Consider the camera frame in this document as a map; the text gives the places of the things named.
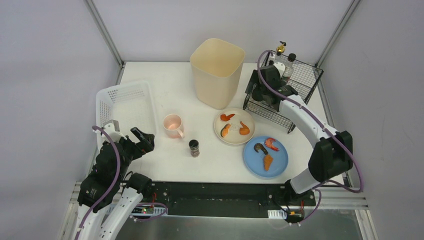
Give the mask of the soy sauce bottle red label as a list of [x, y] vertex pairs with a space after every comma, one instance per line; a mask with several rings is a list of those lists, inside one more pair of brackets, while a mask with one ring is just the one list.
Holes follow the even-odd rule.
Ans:
[[287, 57], [287, 59], [285, 59], [283, 61], [283, 64], [285, 66], [285, 70], [281, 76], [281, 79], [287, 84], [290, 80], [290, 77], [292, 76], [293, 72], [294, 72], [294, 61], [296, 60], [297, 55], [295, 53], [290, 53]]

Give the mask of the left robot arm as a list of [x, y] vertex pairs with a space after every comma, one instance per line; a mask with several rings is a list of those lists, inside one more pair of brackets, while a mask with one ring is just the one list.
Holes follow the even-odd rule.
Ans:
[[125, 186], [128, 167], [155, 148], [155, 135], [137, 127], [131, 133], [139, 140], [114, 128], [92, 126], [104, 138], [91, 172], [81, 182], [77, 198], [76, 240], [114, 240], [133, 209], [150, 193], [152, 180], [133, 173]]

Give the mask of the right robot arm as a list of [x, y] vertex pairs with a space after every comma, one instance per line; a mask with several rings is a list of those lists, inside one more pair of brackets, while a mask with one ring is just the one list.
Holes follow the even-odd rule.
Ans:
[[279, 103], [279, 112], [294, 123], [313, 148], [307, 168], [284, 184], [284, 200], [288, 202], [351, 170], [354, 166], [353, 138], [348, 131], [338, 131], [322, 122], [290, 85], [283, 91], [273, 89], [266, 77], [279, 75], [279, 70], [269, 65], [253, 70], [251, 79], [258, 87], [266, 89], [260, 92], [262, 97], [273, 97]]

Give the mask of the clear glass bottle gold cap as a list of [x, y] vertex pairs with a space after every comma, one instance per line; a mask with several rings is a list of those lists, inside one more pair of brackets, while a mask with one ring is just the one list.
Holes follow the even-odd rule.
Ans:
[[276, 48], [275, 54], [273, 54], [272, 58], [269, 60], [270, 65], [273, 65], [275, 63], [283, 63], [284, 62], [285, 57], [284, 57], [283, 53], [286, 50], [286, 46], [287, 46], [286, 42], [280, 41], [280, 45]]

